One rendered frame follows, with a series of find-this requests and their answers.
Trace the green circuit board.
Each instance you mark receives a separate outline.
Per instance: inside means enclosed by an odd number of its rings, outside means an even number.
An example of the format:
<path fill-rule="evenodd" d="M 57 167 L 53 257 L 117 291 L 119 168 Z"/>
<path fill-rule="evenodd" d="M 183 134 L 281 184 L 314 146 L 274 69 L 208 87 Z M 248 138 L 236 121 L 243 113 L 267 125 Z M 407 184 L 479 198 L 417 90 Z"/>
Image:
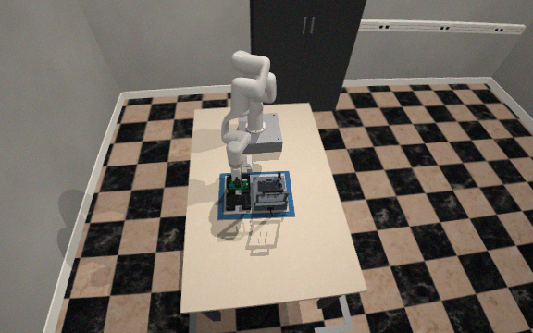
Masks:
<path fill-rule="evenodd" d="M 248 188 L 248 179 L 241 179 L 240 180 L 240 183 L 241 183 L 241 187 L 240 188 L 235 188 L 234 183 L 235 183 L 235 181 L 232 181 L 232 179 L 229 179 L 229 189 L 241 190 L 241 189 Z"/>

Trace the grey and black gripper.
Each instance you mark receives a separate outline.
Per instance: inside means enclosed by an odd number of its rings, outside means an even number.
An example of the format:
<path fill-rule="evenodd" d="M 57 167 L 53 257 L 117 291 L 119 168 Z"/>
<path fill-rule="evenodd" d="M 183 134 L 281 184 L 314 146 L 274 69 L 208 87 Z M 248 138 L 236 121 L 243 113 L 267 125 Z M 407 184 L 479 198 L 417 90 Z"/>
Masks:
<path fill-rule="evenodd" d="M 240 180 L 242 178 L 242 168 L 241 167 L 238 167 L 238 168 L 230 167 L 230 169 L 231 169 L 232 181 L 235 180 L 235 183 L 234 183 L 235 184 L 235 188 L 240 188 L 241 187 Z"/>

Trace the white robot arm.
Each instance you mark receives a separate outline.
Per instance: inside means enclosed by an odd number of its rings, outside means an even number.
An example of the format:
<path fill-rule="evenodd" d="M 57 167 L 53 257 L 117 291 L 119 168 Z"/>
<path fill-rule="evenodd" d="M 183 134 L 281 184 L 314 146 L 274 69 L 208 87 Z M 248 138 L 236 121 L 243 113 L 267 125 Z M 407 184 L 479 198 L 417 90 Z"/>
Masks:
<path fill-rule="evenodd" d="M 233 54 L 231 64 L 243 73 L 244 78 L 236 78 L 231 83 L 230 112 L 222 122 L 221 139 L 227 144 L 229 166 L 246 167 L 247 172 L 252 172 L 252 156 L 242 157 L 242 152 L 251 141 L 251 135 L 229 129 L 229 121 L 247 116 L 245 128 L 249 132 L 256 134 L 264 131 L 266 124 L 263 121 L 263 103 L 271 104 L 275 101 L 276 77 L 269 72 L 270 60 L 265 56 L 238 51 Z"/>

